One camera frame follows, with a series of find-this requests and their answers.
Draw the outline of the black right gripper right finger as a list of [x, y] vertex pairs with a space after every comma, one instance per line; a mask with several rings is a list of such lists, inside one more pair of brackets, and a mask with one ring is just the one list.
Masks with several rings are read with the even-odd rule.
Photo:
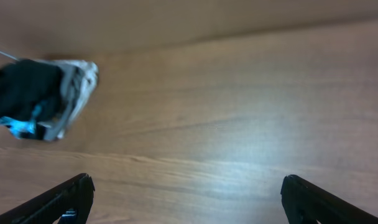
[[297, 175], [284, 177], [280, 194], [289, 224], [378, 224], [378, 217]]

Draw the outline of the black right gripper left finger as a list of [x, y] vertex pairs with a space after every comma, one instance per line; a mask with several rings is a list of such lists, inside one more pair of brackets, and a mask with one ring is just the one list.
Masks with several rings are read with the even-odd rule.
[[86, 173], [81, 173], [1, 214], [0, 224], [85, 224], [94, 194], [92, 178]]

